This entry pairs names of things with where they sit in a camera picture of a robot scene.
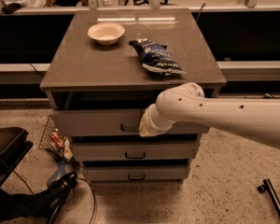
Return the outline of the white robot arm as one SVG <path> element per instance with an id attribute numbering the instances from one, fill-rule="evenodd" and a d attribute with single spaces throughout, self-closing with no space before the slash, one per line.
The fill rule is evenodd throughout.
<path id="1" fill-rule="evenodd" d="M 206 98 L 190 82 L 161 92 L 139 124 L 142 137 L 167 133 L 177 122 L 193 122 L 280 149 L 280 99 Z"/>

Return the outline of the black robot base tray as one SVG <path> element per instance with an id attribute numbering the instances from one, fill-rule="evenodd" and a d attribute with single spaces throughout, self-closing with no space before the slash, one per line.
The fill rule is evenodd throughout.
<path id="1" fill-rule="evenodd" d="M 32 148 L 27 136 L 23 128 L 0 127 L 0 187 Z"/>

